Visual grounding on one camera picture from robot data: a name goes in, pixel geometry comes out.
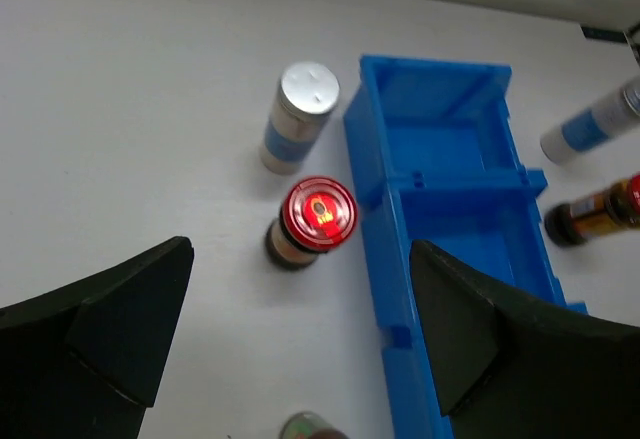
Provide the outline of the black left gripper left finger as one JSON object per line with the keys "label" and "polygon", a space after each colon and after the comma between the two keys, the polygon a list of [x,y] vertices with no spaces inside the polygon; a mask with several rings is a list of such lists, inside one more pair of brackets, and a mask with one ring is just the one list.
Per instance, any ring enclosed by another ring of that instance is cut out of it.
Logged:
{"label": "black left gripper left finger", "polygon": [[194,249],[173,237],[1,310],[4,438],[135,438],[154,406]]}

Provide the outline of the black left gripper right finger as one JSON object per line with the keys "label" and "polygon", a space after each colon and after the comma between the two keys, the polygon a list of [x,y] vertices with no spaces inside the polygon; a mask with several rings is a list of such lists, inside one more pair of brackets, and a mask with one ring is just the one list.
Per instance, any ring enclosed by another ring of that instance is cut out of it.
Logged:
{"label": "black left gripper right finger", "polygon": [[639,330],[541,300],[435,244],[410,251],[440,413],[458,438],[635,438]]}

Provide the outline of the red-lid sauce jar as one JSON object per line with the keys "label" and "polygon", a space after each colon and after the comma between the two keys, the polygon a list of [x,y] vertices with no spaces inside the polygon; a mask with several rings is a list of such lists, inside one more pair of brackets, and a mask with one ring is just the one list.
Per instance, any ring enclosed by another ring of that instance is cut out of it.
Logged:
{"label": "red-lid sauce jar", "polygon": [[573,202],[558,204],[544,216],[551,241],[568,248],[604,236],[639,229],[639,174]]}
{"label": "red-lid sauce jar", "polygon": [[328,176],[305,177],[293,185],[269,225],[266,252],[285,270],[304,269],[347,241],[357,219],[356,201],[343,184]]}

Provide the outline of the yellow-cap sauce bottle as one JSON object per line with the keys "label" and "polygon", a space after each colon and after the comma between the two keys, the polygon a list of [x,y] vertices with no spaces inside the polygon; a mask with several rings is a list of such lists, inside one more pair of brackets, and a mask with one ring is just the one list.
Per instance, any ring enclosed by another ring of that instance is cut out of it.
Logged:
{"label": "yellow-cap sauce bottle", "polygon": [[280,439],[347,439],[348,436],[322,416],[302,411],[290,416],[281,428]]}

